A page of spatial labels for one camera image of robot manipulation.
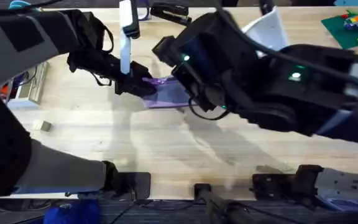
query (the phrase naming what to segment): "purple cloth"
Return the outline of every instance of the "purple cloth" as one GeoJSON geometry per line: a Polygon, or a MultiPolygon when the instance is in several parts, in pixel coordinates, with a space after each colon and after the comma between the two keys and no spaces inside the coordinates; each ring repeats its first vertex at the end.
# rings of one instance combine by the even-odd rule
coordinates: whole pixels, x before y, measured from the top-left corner
{"type": "Polygon", "coordinates": [[[143,81],[153,84],[157,89],[155,94],[143,97],[146,108],[188,106],[189,95],[175,77],[143,78],[143,81]]]}

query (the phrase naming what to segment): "wooden table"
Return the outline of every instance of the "wooden table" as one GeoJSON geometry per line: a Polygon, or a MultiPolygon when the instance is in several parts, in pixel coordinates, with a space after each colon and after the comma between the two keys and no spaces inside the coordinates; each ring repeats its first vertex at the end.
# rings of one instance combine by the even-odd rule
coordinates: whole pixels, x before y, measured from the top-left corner
{"type": "MultiPolygon", "coordinates": [[[[91,11],[113,32],[115,46],[119,46],[118,10],[91,11]]],[[[195,19],[212,11],[194,8],[190,16],[195,19]]],[[[253,7],[230,11],[240,26],[260,16],[253,7]]],[[[344,14],[345,8],[286,7],[279,11],[292,44],[339,47],[320,20],[344,14]]],[[[149,67],[155,77],[169,75],[171,68],[151,50],[163,36],[177,35],[183,27],[154,18],[142,22],[140,28],[140,39],[132,42],[133,60],[149,67]]],[[[113,53],[119,55],[119,47],[113,53]]],[[[117,96],[113,87],[97,86],[88,72],[71,73],[66,58],[61,55],[49,61],[39,110],[14,114],[29,131],[35,119],[51,122],[49,133],[31,131],[33,138],[47,146],[87,159],[113,161],[120,171],[150,172],[151,198],[191,199],[193,184],[207,182],[223,197],[251,199],[252,174],[292,173],[300,164],[358,173],[358,144],[267,131],[233,114],[212,122],[188,110],[147,110],[135,96],[117,96]]]]}

